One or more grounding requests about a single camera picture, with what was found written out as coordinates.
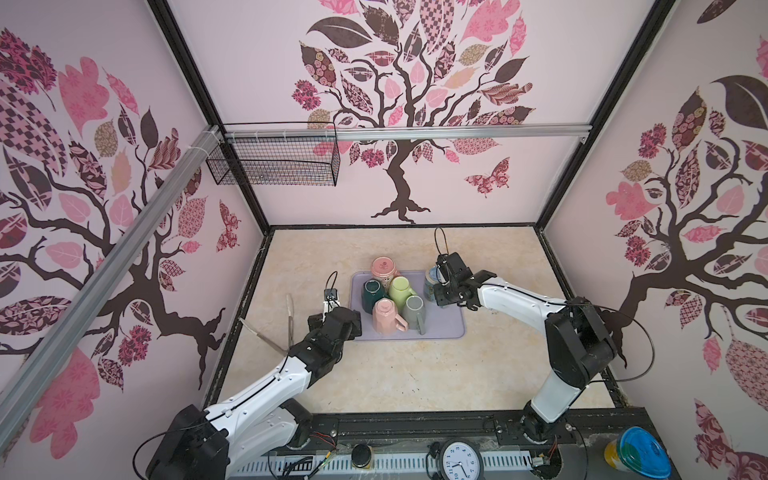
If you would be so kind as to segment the blue butterfly mug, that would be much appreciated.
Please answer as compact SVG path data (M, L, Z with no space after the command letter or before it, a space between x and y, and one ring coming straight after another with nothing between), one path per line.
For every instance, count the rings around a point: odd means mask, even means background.
M429 270L425 271L424 295L429 302L436 302L435 287L441 283L442 277L437 266L433 266Z

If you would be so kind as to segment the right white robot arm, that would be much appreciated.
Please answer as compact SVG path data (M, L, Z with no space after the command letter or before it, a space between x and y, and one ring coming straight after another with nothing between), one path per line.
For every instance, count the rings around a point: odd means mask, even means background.
M436 267L438 305L489 309L544 335L550 372L526 403L518 430L531 443L549 441L561 417L617 355L599 309L582 297L551 298L515 286L493 272L474 273L457 252L438 255Z

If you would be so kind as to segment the pink patterned mug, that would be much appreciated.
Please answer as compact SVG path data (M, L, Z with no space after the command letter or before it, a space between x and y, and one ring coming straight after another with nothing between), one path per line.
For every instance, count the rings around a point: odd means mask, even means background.
M372 310L373 328L380 335L409 330L408 322L399 314L397 305L387 298L378 300Z

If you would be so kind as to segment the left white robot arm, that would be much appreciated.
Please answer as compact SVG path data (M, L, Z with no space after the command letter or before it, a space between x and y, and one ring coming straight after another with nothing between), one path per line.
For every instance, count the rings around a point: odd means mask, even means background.
M335 307L308 318L309 333L284 360L238 394L182 409L141 479L227 479L252 459L308 441L312 415L295 397L330 373L344 344L362 334L360 313Z

